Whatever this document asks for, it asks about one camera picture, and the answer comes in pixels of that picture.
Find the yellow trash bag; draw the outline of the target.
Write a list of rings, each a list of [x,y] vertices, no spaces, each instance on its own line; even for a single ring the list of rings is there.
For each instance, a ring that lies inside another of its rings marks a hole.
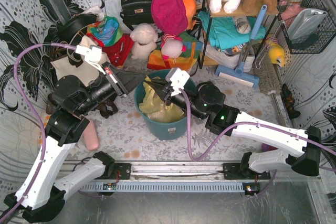
[[[166,105],[145,81],[138,88],[143,91],[141,97],[137,98],[138,108],[147,119],[158,123],[173,123],[186,117],[185,112],[177,105]]]

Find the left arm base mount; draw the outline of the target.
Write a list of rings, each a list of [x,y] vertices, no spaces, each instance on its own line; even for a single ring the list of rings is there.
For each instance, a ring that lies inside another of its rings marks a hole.
[[[100,177],[96,177],[95,179],[117,179],[119,176],[119,180],[128,180],[131,175],[131,163],[115,163],[114,169],[112,173],[108,176],[107,174],[103,174]]]

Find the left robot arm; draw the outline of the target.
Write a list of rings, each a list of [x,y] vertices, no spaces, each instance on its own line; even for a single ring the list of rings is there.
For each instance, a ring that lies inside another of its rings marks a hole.
[[[89,86],[72,74],[59,79],[52,94],[59,109],[41,127],[43,143],[25,182],[5,197],[8,209],[1,215],[1,223],[19,210],[30,223],[51,221],[83,185],[101,176],[119,174],[114,158],[99,151],[78,170],[56,178],[68,153],[88,128],[90,121],[85,115],[110,97],[128,95],[145,77],[144,73],[124,71],[105,62]]]

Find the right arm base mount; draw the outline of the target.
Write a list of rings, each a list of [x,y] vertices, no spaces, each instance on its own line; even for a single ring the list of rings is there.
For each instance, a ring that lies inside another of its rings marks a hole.
[[[224,178],[228,180],[271,179],[270,172],[257,173],[247,167],[241,166],[240,163],[224,163],[223,174]]]

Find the teal trash bin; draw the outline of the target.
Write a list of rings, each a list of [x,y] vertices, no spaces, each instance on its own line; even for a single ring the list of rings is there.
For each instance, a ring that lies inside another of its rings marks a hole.
[[[150,78],[163,78],[165,79],[166,75],[170,69],[158,70],[150,73],[148,77]],[[149,119],[145,114],[143,114],[139,109],[139,104],[143,102],[145,98],[145,88],[143,86],[144,82],[141,82],[135,89],[134,94],[134,104],[140,115],[144,118],[147,128],[155,137],[159,140],[174,140],[181,137],[187,131],[187,117],[182,115],[181,120],[169,123],[156,122]],[[184,90],[187,91],[196,91],[196,84],[192,79],[189,79],[184,86]]]

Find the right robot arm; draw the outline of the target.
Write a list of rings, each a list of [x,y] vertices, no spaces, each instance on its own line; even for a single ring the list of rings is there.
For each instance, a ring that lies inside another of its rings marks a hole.
[[[225,95],[212,82],[201,82],[194,91],[178,88],[167,79],[148,78],[145,83],[167,105],[175,104],[190,117],[207,119],[205,127],[222,136],[239,136],[273,146],[265,152],[247,152],[240,161],[238,174],[253,178],[275,169],[290,169],[298,174],[319,174],[321,133],[316,127],[295,130],[253,117],[225,105]]]

